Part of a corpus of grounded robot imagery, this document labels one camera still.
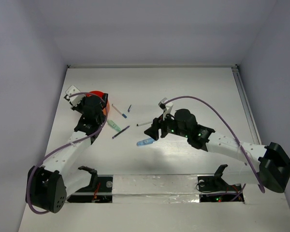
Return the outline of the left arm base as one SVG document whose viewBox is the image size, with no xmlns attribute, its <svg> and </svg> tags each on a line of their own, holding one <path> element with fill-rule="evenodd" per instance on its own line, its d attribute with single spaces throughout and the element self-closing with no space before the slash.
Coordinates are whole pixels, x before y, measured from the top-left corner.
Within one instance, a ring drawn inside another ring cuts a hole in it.
<svg viewBox="0 0 290 232">
<path fill-rule="evenodd" d="M 90 182 L 87 186 L 78 189 L 67 198 L 69 203 L 112 203 L 112 175 L 98 175 L 95 169 L 81 166 L 79 170 L 91 174 Z"/>
</svg>

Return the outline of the orange highlighter black body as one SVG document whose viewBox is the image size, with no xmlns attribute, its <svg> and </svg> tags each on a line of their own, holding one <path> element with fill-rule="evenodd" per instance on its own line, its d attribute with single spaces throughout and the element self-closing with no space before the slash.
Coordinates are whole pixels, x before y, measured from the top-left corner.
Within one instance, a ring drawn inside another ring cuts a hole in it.
<svg viewBox="0 0 290 232">
<path fill-rule="evenodd" d="M 102 95 L 102 99 L 103 99 L 103 101 L 104 101 L 105 103 L 108 103 L 108 93 L 104 93 L 104 94 Z"/>
</svg>

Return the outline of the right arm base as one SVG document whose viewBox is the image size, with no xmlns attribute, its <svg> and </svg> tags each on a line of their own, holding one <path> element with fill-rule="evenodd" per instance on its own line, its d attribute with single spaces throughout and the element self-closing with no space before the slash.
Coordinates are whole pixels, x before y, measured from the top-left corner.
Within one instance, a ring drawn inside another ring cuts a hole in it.
<svg viewBox="0 0 290 232">
<path fill-rule="evenodd" d="M 245 202 L 241 185 L 229 185 L 223 179 L 227 164 L 220 165 L 211 175 L 198 176 L 196 189 L 201 203 Z"/>
</svg>

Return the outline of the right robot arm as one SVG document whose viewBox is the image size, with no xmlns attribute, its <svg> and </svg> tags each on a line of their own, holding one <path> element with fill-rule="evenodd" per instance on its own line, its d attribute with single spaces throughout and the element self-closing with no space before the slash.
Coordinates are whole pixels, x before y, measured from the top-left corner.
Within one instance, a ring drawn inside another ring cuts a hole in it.
<svg viewBox="0 0 290 232">
<path fill-rule="evenodd" d="M 203 186 L 206 191 L 221 191 L 233 184 L 256 183 L 273 192 L 283 193 L 290 179 L 290 158 L 281 145 L 274 142 L 269 145 L 237 142 L 199 124 L 188 109 L 154 118 L 144 133 L 154 140 L 168 134 L 185 137 L 195 149 L 225 155 L 248 165 L 248 174 L 238 174 L 237 179 L 230 179 L 223 173 L 227 164 L 220 165 L 212 176 L 206 176 Z"/>
</svg>

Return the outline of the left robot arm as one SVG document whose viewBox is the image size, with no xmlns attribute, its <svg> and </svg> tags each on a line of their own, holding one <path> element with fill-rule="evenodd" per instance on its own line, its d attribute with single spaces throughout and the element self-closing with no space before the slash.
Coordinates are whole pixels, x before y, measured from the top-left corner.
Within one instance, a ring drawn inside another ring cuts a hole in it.
<svg viewBox="0 0 290 232">
<path fill-rule="evenodd" d="M 64 99 L 81 116 L 68 142 L 47 154 L 28 172 L 26 203 L 38 215 L 57 213 L 80 189 L 96 191 L 100 187 L 95 169 L 74 164 L 106 124 L 108 94 L 70 91 Z"/>
</svg>

